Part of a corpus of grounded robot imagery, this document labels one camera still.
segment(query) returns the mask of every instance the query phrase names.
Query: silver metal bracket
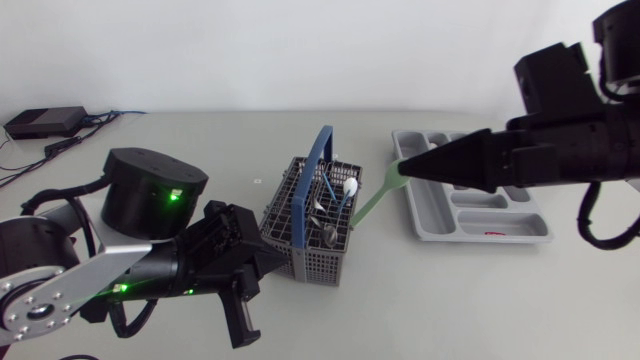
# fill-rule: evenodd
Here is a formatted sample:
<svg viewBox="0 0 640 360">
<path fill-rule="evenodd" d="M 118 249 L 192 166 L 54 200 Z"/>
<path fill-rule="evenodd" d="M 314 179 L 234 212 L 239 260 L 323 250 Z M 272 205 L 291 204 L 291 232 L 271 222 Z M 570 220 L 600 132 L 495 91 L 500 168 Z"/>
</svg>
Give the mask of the silver metal bracket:
<svg viewBox="0 0 640 360">
<path fill-rule="evenodd" d="M 76 310 L 101 291 L 110 291 L 105 288 L 151 251 L 149 241 L 123 235 L 102 221 L 102 201 L 85 199 L 82 203 L 102 245 L 98 254 L 64 272 L 62 268 L 40 267 L 14 274 L 36 276 L 34 280 L 53 277 L 5 308 L 6 330 L 0 329 L 0 345 L 45 335 L 68 324 Z M 0 289 L 8 278 L 0 280 Z"/>
</svg>

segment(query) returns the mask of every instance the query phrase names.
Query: blue cable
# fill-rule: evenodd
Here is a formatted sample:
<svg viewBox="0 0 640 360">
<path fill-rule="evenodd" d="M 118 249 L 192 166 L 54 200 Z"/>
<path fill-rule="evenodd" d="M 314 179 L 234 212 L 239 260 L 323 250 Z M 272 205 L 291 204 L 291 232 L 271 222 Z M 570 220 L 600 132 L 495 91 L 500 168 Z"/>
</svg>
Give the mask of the blue cable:
<svg viewBox="0 0 640 360">
<path fill-rule="evenodd" d="M 124 115 L 124 114 L 146 114 L 146 112 L 144 112 L 144 111 L 135 111 L 135 110 L 109 111 L 109 112 L 98 114 L 98 115 L 87 115 L 87 116 L 84 117 L 84 119 L 82 119 L 82 122 L 89 123 L 89 122 L 92 122 L 93 120 L 100 119 L 100 118 L 105 117 L 105 116 L 109 116 L 109 115 L 111 115 L 111 116 L 118 115 L 119 116 L 119 115 Z"/>
</svg>

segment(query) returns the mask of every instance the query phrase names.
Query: green spatula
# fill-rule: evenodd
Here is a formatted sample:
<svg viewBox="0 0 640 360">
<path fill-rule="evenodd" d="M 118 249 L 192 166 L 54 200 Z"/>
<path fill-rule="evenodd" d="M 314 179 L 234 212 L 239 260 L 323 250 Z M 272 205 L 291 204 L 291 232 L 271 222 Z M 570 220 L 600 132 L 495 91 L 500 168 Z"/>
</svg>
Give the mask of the green spatula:
<svg viewBox="0 0 640 360">
<path fill-rule="evenodd" d="M 364 217 L 367 216 L 367 214 L 369 214 L 369 212 L 373 210 L 374 207 L 376 207 L 376 205 L 378 204 L 378 201 L 382 199 L 382 197 L 384 196 L 384 194 L 387 193 L 387 191 L 401 188 L 409 182 L 409 179 L 411 179 L 410 177 L 400 175 L 400 173 L 398 172 L 398 164 L 403 160 L 404 159 L 398 159 L 392 162 L 391 165 L 389 165 L 389 168 L 387 169 L 387 173 L 384 176 L 384 184 L 382 184 L 382 187 L 380 188 L 380 190 L 378 190 L 378 192 L 375 195 L 373 195 L 371 200 L 369 200 L 360 209 L 360 211 L 358 211 L 351 218 L 351 222 L 349 223 L 351 226 L 353 227 L 357 226 L 360 223 L 360 221 L 362 221 L 362 219 L 364 219 Z"/>
</svg>

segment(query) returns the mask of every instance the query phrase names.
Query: gray wire basket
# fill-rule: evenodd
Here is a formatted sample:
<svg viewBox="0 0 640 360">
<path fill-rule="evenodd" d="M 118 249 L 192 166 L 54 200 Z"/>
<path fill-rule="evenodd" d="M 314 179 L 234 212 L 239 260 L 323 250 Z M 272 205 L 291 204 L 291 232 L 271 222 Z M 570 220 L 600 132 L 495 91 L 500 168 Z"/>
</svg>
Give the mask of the gray wire basket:
<svg viewBox="0 0 640 360">
<path fill-rule="evenodd" d="M 358 196 L 356 192 L 348 198 L 338 216 L 344 197 L 342 185 L 350 177 L 360 184 L 362 168 L 331 160 L 332 132 L 331 126 L 323 127 L 309 157 L 293 158 L 265 211 L 260 230 L 267 243 L 289 257 L 289 262 L 276 273 L 301 282 L 337 286 L 349 242 L 349 222 Z M 320 159 L 323 147 L 325 157 Z M 331 196 L 323 174 L 337 201 Z M 326 213 L 314 208 L 314 199 Z M 337 242 L 333 247 L 322 240 L 322 230 L 308 220 L 310 215 L 336 227 Z"/>
</svg>

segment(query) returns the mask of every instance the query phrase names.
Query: metal spoon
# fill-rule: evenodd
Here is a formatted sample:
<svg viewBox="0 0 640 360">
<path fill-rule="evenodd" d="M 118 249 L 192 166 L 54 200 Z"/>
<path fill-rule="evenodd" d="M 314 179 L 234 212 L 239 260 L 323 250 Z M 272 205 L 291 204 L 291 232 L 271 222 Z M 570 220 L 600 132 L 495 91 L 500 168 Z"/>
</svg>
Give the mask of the metal spoon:
<svg viewBox="0 0 640 360">
<path fill-rule="evenodd" d="M 313 208 L 316 210 L 320 210 L 323 213 L 327 214 L 327 210 L 325 210 L 324 206 L 322 206 L 320 204 L 320 202 L 318 202 L 318 199 L 313 199 Z"/>
<path fill-rule="evenodd" d="M 322 225 L 320 220 L 318 220 L 315 216 L 309 216 L 309 219 L 318 228 L 320 228 L 322 230 L 321 235 L 320 235 L 320 238 L 322 238 L 322 241 L 329 248 L 333 248 L 334 246 L 336 246 L 336 243 L 338 242 L 338 230 L 336 230 L 336 227 L 331 225 L 331 224 Z"/>
</svg>

